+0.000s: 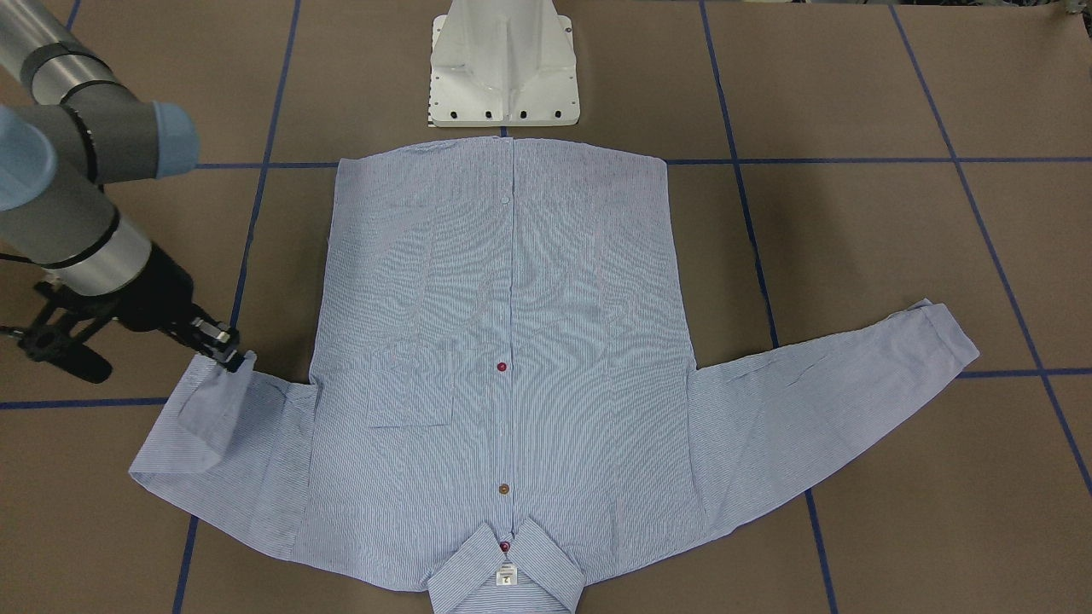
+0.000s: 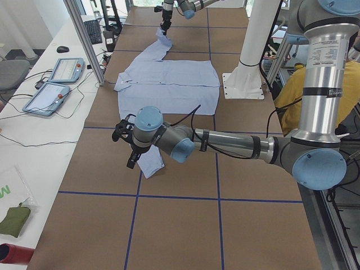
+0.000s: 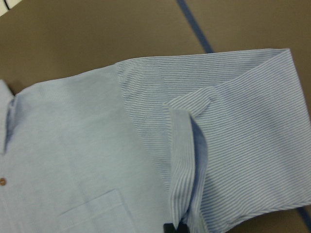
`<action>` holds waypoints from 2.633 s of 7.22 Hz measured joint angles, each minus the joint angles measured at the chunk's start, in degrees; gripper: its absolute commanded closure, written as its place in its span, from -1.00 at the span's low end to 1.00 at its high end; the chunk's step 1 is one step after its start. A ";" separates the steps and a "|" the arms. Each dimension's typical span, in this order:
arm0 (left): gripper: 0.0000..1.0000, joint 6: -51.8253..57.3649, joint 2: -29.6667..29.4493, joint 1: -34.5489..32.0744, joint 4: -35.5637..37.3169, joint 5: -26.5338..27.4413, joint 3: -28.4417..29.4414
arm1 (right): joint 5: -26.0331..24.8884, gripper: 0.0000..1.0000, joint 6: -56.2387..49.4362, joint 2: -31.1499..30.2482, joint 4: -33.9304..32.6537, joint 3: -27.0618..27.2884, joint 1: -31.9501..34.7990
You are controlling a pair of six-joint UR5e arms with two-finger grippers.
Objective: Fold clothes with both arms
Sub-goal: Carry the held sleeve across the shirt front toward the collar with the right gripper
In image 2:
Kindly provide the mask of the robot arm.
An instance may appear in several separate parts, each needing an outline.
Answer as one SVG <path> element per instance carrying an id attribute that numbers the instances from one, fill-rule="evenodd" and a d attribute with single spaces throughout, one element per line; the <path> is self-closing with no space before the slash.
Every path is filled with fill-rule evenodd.
<path id="1" fill-rule="evenodd" d="M 239 159 L 262 159 L 284 168 L 311 190 L 340 183 L 347 164 L 335 135 L 349 39 L 359 30 L 358 1 L 293 1 L 289 34 L 303 34 L 309 42 L 299 126 L 284 138 L 243 136 L 195 129 L 164 121 L 153 106 L 140 109 L 134 122 L 122 119 L 112 140 L 129 143 L 127 166 L 134 167 L 143 153 L 157 146 L 182 163 L 195 148 Z"/>
<path id="2" fill-rule="evenodd" d="M 186 19 L 191 19 L 194 17 L 197 11 L 202 10 L 203 8 L 212 5 L 217 2 L 217 0 L 197 0 L 197 1 L 187 1 L 180 0 L 177 1 L 178 7 L 181 9 L 184 17 Z M 163 1 L 162 6 L 156 6 L 154 8 L 155 12 L 162 11 L 163 21 L 160 24 L 163 35 L 167 34 L 168 29 L 170 28 L 172 22 L 174 0 Z"/>

